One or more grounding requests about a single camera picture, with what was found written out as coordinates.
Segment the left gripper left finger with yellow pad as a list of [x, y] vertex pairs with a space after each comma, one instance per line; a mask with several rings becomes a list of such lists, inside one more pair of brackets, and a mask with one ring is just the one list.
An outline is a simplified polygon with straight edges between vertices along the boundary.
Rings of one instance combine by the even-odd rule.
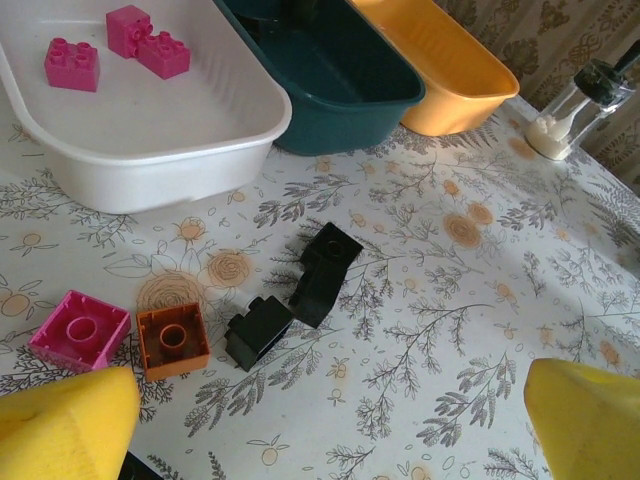
[[128, 367], [2, 396], [1, 477], [116, 479], [139, 407], [139, 390]]

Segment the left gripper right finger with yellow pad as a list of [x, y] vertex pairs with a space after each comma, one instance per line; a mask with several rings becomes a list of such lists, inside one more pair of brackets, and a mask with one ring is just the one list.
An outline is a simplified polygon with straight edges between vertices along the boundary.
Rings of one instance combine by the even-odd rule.
[[554, 479], [639, 477], [638, 379], [536, 359], [524, 402]]

